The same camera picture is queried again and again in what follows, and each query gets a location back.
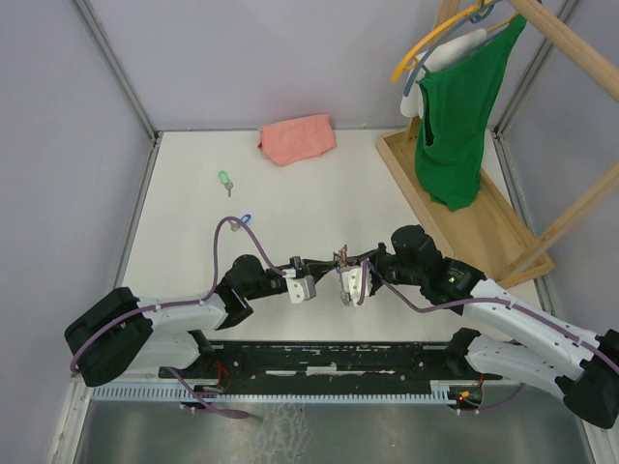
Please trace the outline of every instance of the white cable track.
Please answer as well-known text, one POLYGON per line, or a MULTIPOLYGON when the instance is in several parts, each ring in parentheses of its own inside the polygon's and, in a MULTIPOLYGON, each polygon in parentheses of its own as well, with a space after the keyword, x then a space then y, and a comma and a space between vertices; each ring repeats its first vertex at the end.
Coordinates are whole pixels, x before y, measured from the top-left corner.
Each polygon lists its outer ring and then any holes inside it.
MULTIPOLYGON (((456 404, 449 399, 449 387, 432 385, 428 394, 219 394, 204 395, 213 402, 235 403, 337 403, 337 404, 456 404)), ((92 400, 194 402, 195 399, 177 384, 110 383, 93 389, 92 400)))

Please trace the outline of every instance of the green shirt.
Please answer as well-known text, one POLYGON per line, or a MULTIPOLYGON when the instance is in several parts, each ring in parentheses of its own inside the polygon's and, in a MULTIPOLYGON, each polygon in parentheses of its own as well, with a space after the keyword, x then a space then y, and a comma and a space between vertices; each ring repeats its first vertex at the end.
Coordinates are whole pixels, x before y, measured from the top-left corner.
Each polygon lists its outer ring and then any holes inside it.
POLYGON ((480 188, 487 120, 508 58, 526 19, 518 15, 490 42, 462 61, 420 82, 424 118, 415 172, 432 200, 450 210, 473 203, 480 188))

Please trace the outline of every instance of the white floor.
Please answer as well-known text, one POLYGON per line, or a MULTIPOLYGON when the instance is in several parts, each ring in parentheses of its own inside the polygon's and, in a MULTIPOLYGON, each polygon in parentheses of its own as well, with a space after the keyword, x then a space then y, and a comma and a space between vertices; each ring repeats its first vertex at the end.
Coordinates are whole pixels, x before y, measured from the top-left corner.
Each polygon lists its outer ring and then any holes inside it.
MULTIPOLYGON (((136 296, 182 297, 208 289, 213 278, 213 235, 224 216, 251 214, 250 226, 271 260, 331 259, 348 244, 351 254, 390 246, 399 227, 417 224, 374 148, 384 130, 338 130, 338 147, 320 159, 277 167, 257 149, 257 131, 168 132, 163 136, 133 243, 124 284, 136 296), (225 170, 232 196, 218 179, 225 170)), ((494 148, 486 138, 484 167, 507 195, 494 148)), ((220 238, 220 278, 241 254, 257 255, 242 231, 226 225, 220 238)), ((359 308, 340 302, 337 275, 325 276, 318 296, 293 305, 287 295, 251 302, 254 315, 219 339, 445 341, 460 327, 505 338, 449 310, 421 315, 383 288, 359 308)), ((538 305, 533 282, 512 289, 538 305)), ((403 288, 416 305, 429 303, 403 288)))

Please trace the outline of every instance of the wooden rack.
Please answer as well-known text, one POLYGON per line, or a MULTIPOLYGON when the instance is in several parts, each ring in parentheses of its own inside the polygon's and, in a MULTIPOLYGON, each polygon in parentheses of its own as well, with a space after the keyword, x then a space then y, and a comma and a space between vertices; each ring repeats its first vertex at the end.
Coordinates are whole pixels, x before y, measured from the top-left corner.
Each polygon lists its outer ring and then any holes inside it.
MULTIPOLYGON (((553 44, 619 102, 619 70, 536 0, 508 0, 553 44)), ((441 0, 434 27, 455 15, 460 0, 441 0)), ((415 175, 419 118, 407 128, 381 135, 376 149, 404 197, 439 249, 468 262, 510 287, 549 272, 547 250, 591 213, 619 186, 619 161, 548 229, 535 238, 482 170, 478 197, 468 208, 450 212, 430 200, 415 175)))

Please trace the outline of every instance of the white robotic arm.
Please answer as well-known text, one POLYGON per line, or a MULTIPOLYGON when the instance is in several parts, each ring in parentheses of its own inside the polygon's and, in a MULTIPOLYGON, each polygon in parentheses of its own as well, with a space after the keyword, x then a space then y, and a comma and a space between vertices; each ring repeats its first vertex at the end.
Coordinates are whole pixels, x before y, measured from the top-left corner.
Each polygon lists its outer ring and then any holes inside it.
POLYGON ((255 256, 244 255, 207 295, 182 301, 138 299, 129 288, 115 289, 67 328, 72 368, 77 372, 79 363, 89 386, 127 370, 186 368, 201 354, 196 334, 211 337, 215 330, 239 324, 252 314, 248 300, 287 292, 292 303, 302 303, 315 296, 320 278, 337 270, 348 305, 361 305, 385 285, 420 312, 449 308, 494 327, 517 343, 461 329, 446 351, 458 353, 480 373, 549 392, 591 423, 614 424, 619 415, 619 333, 597 335, 520 301, 480 271, 443 257, 421 226, 400 228, 392 245, 395 254, 379 244, 356 257, 336 253, 333 261, 294 257, 290 265, 270 264, 266 272, 255 256), (417 308, 395 285, 420 286, 435 306, 417 308))

